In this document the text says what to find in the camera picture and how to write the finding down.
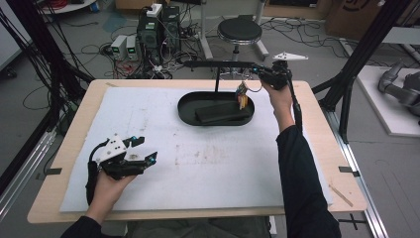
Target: hand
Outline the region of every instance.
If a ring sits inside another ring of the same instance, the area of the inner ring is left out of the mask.
[[[105,220],[108,213],[118,201],[124,188],[136,176],[125,177],[120,180],[114,180],[101,171],[98,175],[98,181],[95,187],[95,195],[90,203],[86,216],[96,220],[99,224]]]
[[[289,87],[286,85],[280,90],[275,90],[262,80],[261,82],[262,87],[268,92],[269,101],[274,109],[274,116],[278,123],[279,132],[294,125],[294,120],[290,111],[292,99]]]

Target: person's left hand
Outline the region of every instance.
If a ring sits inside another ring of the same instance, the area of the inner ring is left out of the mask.
[[[101,171],[98,175],[98,181],[95,187],[95,195],[90,203],[89,209],[86,211],[86,216],[96,220],[102,224],[108,213],[118,201],[124,188],[136,176],[125,177],[120,180],[114,180],[107,176],[105,172]]]

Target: white board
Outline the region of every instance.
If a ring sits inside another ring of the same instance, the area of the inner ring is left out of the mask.
[[[115,133],[123,139],[146,137],[127,157],[158,154],[157,163],[129,184],[114,210],[283,206],[275,142],[278,129],[266,91],[250,94],[256,111],[251,122],[239,127],[182,122],[177,102],[191,91],[196,89],[110,87],[74,165],[60,211],[87,209],[84,186],[89,155]],[[325,179],[319,175],[331,204]]]
[[[358,77],[362,89],[389,135],[420,137],[420,117],[411,114],[395,97],[377,89],[380,77],[388,70],[389,67],[365,66]],[[419,69],[402,68],[393,84],[402,87],[405,76],[417,71]]]

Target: round black stool seat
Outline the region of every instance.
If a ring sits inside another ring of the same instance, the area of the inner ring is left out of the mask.
[[[233,18],[219,24],[217,34],[229,43],[237,45],[251,45],[260,40],[263,29],[254,21]]]

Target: power strip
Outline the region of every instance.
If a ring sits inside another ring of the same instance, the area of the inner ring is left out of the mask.
[[[154,3],[152,4],[152,11],[148,11],[147,16],[156,18],[160,11],[161,11],[161,4]]]

